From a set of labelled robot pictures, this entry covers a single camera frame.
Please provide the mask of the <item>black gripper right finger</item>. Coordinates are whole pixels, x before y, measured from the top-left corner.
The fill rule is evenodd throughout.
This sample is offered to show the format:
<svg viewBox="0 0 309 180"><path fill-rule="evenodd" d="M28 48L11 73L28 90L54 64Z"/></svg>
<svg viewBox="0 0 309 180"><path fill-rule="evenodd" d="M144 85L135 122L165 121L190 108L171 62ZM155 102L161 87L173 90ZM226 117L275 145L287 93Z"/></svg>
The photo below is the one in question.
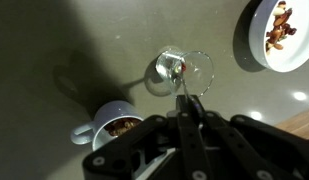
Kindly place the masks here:
<svg viewBox="0 0 309 180"><path fill-rule="evenodd" d="M230 169L238 170L242 180L309 180L309 140L245 115L226 121L205 111L194 96L188 97L188 107L203 124L205 146L236 162Z"/></svg>

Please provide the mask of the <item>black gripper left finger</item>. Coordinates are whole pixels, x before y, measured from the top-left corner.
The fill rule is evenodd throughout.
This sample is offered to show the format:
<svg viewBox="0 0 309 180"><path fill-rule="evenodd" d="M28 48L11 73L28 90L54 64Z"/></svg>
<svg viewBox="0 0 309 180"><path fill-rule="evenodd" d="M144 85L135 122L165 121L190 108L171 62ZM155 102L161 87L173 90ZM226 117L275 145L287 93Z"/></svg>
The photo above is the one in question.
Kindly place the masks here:
<svg viewBox="0 0 309 180"><path fill-rule="evenodd" d="M209 180L211 167L200 129L205 120L198 97L180 95L169 115L152 115L89 154L82 163L84 179L136 180L161 161L148 180Z"/></svg>

